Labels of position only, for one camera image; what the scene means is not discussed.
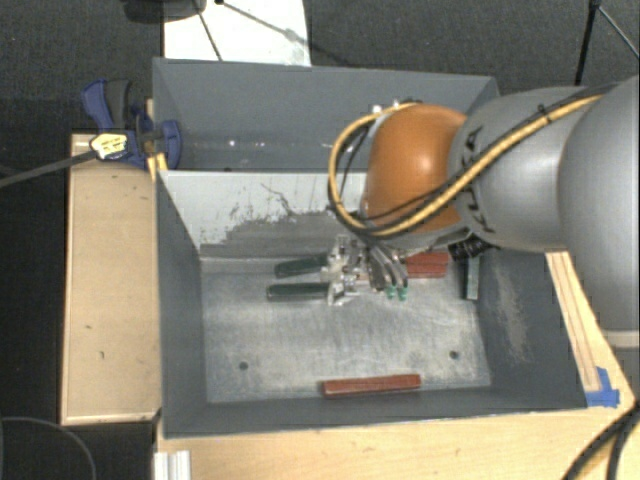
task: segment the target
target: gray bin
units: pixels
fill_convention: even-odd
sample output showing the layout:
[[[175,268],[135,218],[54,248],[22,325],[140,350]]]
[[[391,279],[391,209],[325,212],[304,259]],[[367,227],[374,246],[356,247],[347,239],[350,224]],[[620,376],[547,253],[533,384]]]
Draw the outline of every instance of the gray bin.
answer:
[[[462,299],[454,265],[414,282],[406,303],[266,302],[278,261],[342,230],[325,211],[324,171],[349,121],[394,99],[469,112],[495,95],[484,77],[155,61],[156,119],[177,119],[185,138],[181,170],[157,190],[168,438],[585,407],[542,255],[486,253],[477,303]],[[423,378],[411,393],[326,400],[318,389],[411,372]]]

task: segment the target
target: wooden table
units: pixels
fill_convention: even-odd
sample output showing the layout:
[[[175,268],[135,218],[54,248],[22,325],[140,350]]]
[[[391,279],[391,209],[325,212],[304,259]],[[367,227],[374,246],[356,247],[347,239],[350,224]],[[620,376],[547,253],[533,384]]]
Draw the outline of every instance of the wooden table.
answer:
[[[88,136],[73,138],[73,153]],[[61,420],[65,425],[150,420],[161,405],[153,184],[147,173],[91,161],[72,169]],[[549,265],[583,384],[607,369],[616,409],[547,412],[401,425],[164,440],[189,450],[203,479],[557,479],[586,444],[633,403],[568,257]],[[605,448],[583,478],[605,477]],[[640,430],[619,478],[638,478]]]

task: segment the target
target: white paper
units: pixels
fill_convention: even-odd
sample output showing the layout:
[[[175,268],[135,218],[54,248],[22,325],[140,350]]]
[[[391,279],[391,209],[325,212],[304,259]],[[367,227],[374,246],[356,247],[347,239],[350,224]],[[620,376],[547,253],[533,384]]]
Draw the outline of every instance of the white paper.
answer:
[[[302,0],[207,0],[202,14],[223,61],[311,65]],[[218,60],[198,15],[165,23],[164,56]]]

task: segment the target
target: orange object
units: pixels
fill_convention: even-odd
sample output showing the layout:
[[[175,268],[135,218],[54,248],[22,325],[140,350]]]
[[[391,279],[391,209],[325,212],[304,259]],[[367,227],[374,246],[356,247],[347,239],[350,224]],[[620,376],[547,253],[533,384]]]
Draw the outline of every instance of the orange object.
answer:
[[[417,104],[398,110],[378,129],[367,170],[362,207],[368,218],[382,225],[416,208],[412,199],[424,196],[447,180],[451,143],[466,116],[439,105]],[[434,231],[460,220],[453,206],[443,210],[416,232]]]
[[[418,389],[422,380],[418,374],[365,377],[362,379],[327,380],[322,383],[322,394],[326,398],[389,393]]]

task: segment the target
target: green handle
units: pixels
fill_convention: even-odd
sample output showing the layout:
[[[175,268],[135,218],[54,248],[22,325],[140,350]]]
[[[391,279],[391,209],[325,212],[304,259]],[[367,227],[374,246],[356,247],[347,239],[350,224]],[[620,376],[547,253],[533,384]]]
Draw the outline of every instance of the green handle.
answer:
[[[269,302],[323,300],[327,298],[329,283],[272,284],[267,287]]]
[[[298,260],[278,263],[274,270],[277,279],[284,279],[285,277],[301,276],[302,274],[320,272],[322,267],[326,266],[327,255],[316,254],[315,256],[308,256]]]

